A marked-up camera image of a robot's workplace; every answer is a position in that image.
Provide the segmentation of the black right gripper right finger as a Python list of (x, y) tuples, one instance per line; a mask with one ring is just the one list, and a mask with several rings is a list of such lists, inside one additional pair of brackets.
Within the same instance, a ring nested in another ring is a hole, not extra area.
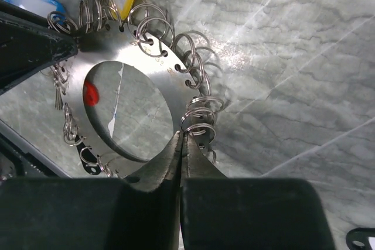
[(180, 221), (186, 249), (334, 249), (321, 200), (294, 178), (228, 178), (182, 143)]

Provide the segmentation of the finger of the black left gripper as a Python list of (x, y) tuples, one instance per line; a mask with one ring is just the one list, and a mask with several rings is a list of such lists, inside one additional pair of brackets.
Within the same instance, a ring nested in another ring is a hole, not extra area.
[(38, 71), (77, 54), (76, 41), (47, 27), (47, 20), (1, 1), (1, 93)]

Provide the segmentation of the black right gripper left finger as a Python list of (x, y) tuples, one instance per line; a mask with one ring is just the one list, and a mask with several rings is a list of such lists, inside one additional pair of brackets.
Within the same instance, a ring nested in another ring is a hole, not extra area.
[(182, 134), (123, 178), (1, 184), (2, 249), (176, 249)]

